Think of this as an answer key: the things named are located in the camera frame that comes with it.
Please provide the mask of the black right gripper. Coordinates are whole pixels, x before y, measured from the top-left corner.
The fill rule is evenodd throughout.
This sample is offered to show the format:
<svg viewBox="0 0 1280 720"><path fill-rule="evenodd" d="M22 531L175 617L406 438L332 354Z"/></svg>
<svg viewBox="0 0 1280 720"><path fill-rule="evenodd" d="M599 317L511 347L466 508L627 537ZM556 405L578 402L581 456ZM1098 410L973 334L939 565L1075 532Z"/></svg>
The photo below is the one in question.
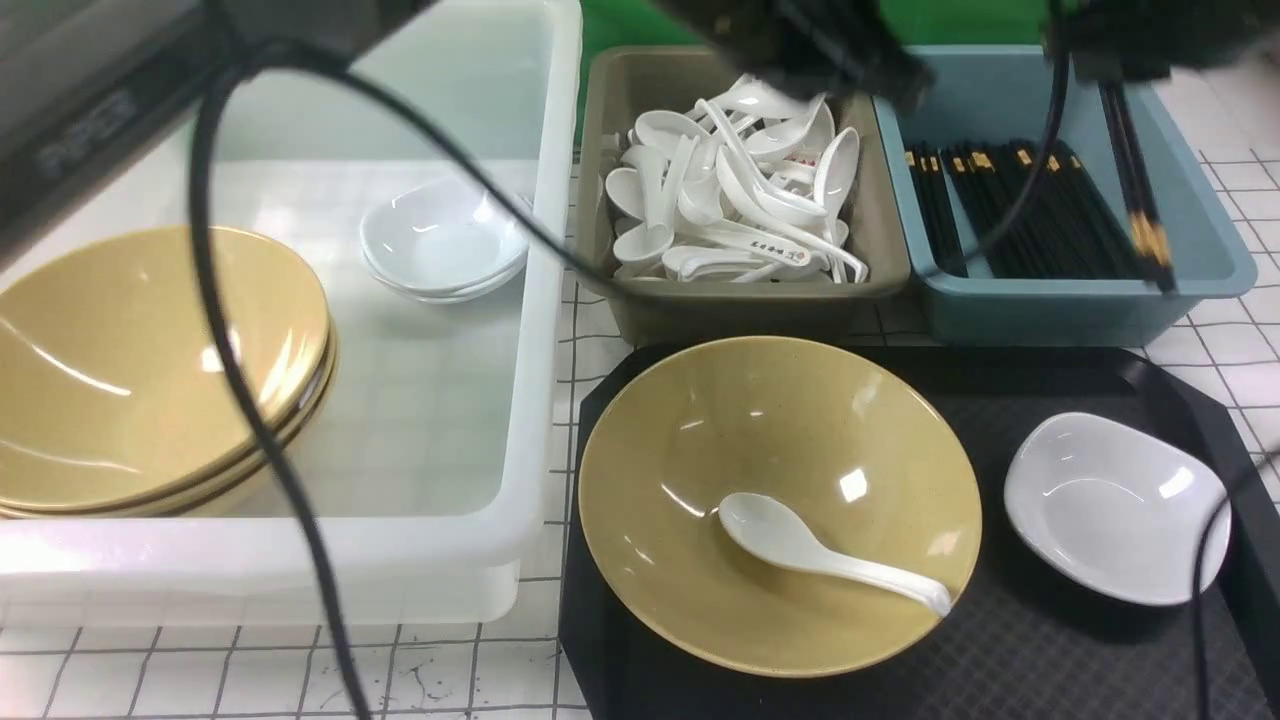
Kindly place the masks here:
<svg viewBox="0 0 1280 720"><path fill-rule="evenodd" d="M1236 64L1277 24L1276 1L1074 1L1050 13L1042 46L1071 58L1087 82L1143 83Z"/></svg>

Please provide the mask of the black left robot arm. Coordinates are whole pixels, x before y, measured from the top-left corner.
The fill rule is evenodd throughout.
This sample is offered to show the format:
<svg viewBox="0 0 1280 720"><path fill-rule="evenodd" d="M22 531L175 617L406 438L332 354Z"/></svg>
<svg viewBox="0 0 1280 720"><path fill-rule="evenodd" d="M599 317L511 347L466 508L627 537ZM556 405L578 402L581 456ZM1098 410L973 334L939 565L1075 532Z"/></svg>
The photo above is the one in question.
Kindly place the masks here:
<svg viewBox="0 0 1280 720"><path fill-rule="evenodd" d="M5 1L3 264L152 147L219 83L273 67L352 79L431 1ZM876 1L662 1L730 65L796 99L916 110L934 72Z"/></svg>

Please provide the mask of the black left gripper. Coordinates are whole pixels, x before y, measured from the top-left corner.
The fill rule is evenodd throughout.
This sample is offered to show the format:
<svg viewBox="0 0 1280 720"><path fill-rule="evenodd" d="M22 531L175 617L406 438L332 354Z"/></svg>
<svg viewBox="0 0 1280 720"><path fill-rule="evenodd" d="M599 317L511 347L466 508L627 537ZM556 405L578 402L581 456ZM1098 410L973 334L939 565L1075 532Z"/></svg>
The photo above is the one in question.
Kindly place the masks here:
<svg viewBox="0 0 1280 720"><path fill-rule="evenodd" d="M877 1L657 1L731 67L778 92L881 97L920 108L934 72L891 29Z"/></svg>

